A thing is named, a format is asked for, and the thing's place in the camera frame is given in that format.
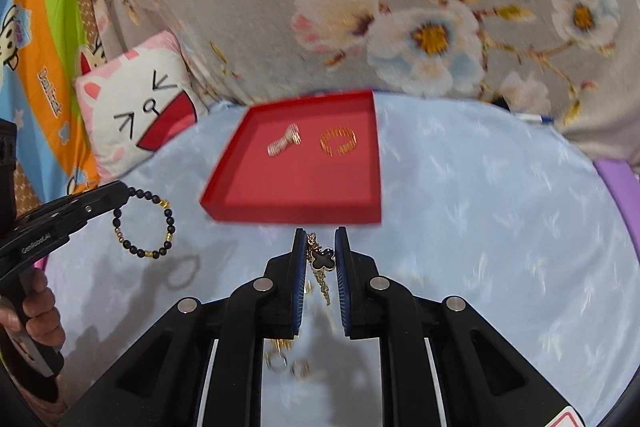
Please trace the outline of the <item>person left hand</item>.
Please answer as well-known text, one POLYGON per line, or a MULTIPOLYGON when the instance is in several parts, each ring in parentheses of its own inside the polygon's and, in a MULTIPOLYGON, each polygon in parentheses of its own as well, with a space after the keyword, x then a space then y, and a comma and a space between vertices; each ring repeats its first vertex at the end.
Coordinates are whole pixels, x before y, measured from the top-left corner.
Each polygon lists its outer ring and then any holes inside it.
POLYGON ((26 333, 40 345, 61 348, 66 335, 61 324, 61 315, 55 306, 55 295, 48 285, 44 273, 32 271, 32 292, 23 301, 23 310, 28 317, 23 324, 16 313, 1 307, 1 326, 11 335, 26 333))

